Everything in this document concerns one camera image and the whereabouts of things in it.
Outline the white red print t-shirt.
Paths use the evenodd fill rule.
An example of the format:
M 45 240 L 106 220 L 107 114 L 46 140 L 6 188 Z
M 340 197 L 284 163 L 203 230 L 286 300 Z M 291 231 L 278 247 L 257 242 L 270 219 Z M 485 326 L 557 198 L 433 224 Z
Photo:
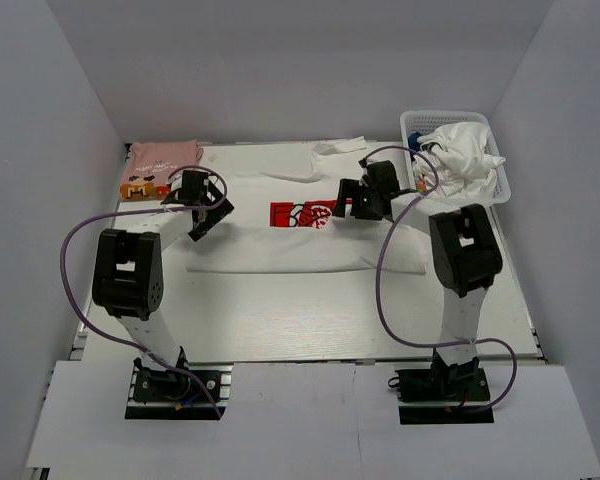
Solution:
M 357 180 L 365 138 L 321 142 L 305 176 L 236 170 L 223 173 L 231 214 L 189 252 L 195 273 L 295 274 L 373 269 L 385 238 L 393 247 L 382 258 L 386 270 L 422 275 L 423 243 L 406 225 L 392 230 L 386 220 L 335 217 L 341 179 Z

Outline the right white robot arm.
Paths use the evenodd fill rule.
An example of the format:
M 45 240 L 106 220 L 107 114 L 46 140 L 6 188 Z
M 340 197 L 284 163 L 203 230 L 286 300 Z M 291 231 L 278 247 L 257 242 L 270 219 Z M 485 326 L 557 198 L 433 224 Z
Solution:
M 441 397 L 452 399 L 464 391 L 476 375 L 477 330 L 481 308 L 503 259 L 485 208 L 470 204 L 452 210 L 437 204 L 430 196 L 439 179 L 428 189 L 401 190 L 393 164 L 389 161 L 360 163 L 364 175 L 359 180 L 342 179 L 332 215 L 351 214 L 359 220 L 390 222 L 378 254 L 375 273 L 375 301 L 381 325 L 396 342 L 412 348 L 433 351 L 431 384 Z M 424 344 L 395 334 L 384 314 L 381 275 L 389 243 L 397 228 L 405 224 L 430 238 L 433 267 L 443 287 L 443 318 L 439 339 Z

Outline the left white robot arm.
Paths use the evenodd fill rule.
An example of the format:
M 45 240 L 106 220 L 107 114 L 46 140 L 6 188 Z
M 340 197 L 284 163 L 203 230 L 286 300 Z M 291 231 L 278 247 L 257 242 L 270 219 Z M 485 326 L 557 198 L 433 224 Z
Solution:
M 161 312 L 163 252 L 175 242 L 202 240 L 234 210 L 226 182 L 206 167 L 183 167 L 169 177 L 161 207 L 128 229 L 105 229 L 96 253 L 92 298 L 117 319 L 142 353 L 141 365 L 160 370 L 157 387 L 179 399 L 191 387 L 186 354 Z

